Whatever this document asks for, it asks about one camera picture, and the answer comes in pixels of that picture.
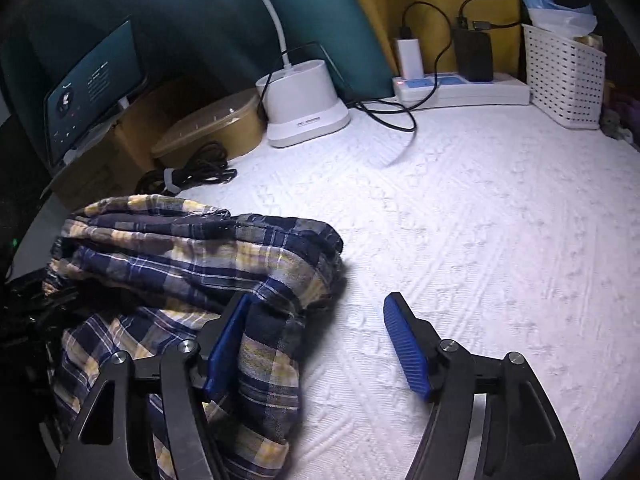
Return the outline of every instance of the plaid fabric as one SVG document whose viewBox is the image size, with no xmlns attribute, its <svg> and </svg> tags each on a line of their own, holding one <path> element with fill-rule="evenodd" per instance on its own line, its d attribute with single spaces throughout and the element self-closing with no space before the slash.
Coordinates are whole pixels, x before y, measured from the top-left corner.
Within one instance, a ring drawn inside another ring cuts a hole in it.
<svg viewBox="0 0 640 480">
<path fill-rule="evenodd" d="M 145 358 L 195 338 L 219 315 L 218 305 L 242 290 L 254 299 L 238 355 L 238 389 L 205 412 L 232 478 L 273 478 L 300 405 L 296 355 L 305 313 L 331 297 L 341 251 L 340 236 L 323 222 L 231 217 L 159 195 L 106 199 L 71 216 L 52 249 L 44 290 L 79 285 L 102 300 L 63 335 L 53 390 L 65 430 L 111 354 Z M 174 478 L 158 396 L 150 396 L 149 412 L 161 474 Z"/>
</svg>

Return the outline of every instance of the blue gripper pad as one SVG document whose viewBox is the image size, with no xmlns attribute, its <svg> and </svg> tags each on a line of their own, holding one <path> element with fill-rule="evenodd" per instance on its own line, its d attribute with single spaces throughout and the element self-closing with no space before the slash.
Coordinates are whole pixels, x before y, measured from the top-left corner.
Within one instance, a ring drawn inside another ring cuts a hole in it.
<svg viewBox="0 0 640 480">
<path fill-rule="evenodd" d="M 238 377 L 238 352 L 244 323 L 249 307 L 253 303 L 250 294 L 245 294 L 238 302 L 236 310 L 226 323 L 217 344 L 214 346 L 207 362 L 207 381 L 204 391 L 207 399 L 217 399 L 220 394 L 229 390 Z"/>
<path fill-rule="evenodd" d="M 385 298 L 383 315 L 386 331 L 396 349 L 409 388 L 426 400 L 431 390 L 427 358 L 422 354 L 407 320 L 391 294 Z"/>
</svg>

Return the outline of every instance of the white plastic basket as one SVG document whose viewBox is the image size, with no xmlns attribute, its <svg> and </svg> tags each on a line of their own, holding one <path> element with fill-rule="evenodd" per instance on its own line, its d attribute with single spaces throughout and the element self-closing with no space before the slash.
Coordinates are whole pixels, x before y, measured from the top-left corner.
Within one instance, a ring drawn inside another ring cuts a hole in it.
<svg viewBox="0 0 640 480">
<path fill-rule="evenodd" d="M 523 27 L 531 102 L 565 128 L 599 128 L 607 55 L 541 28 Z"/>
</svg>

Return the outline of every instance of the white textured tablecloth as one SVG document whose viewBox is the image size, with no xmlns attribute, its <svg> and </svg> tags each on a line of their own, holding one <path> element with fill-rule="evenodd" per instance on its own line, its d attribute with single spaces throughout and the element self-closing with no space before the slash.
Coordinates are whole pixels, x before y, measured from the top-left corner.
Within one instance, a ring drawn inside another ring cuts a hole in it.
<svg viewBox="0 0 640 480">
<path fill-rule="evenodd" d="M 416 114 L 414 145 L 388 166 L 410 135 L 352 115 L 183 194 L 323 220 L 344 239 L 348 286 L 303 367 L 286 478 L 404 478 L 429 409 L 386 334 L 395 290 L 470 352 L 523 353 L 582 480 L 601 478 L 640 419 L 640 153 L 533 106 L 441 108 Z M 474 424 L 461 478 L 478 446 Z"/>
</svg>

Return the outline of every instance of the white power strip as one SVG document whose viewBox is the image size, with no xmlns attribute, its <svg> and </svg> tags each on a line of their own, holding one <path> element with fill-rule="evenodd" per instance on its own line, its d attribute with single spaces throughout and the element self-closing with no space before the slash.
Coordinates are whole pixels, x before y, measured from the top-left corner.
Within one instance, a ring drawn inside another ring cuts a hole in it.
<svg viewBox="0 0 640 480">
<path fill-rule="evenodd" d="M 393 79 L 396 97 L 404 106 L 412 106 L 427 97 L 433 89 L 433 75 L 422 79 Z M 530 90 L 523 82 L 507 74 L 495 73 L 494 80 L 472 83 L 455 72 L 438 74 L 438 89 L 419 106 L 441 108 L 447 106 L 528 105 Z"/>
</svg>

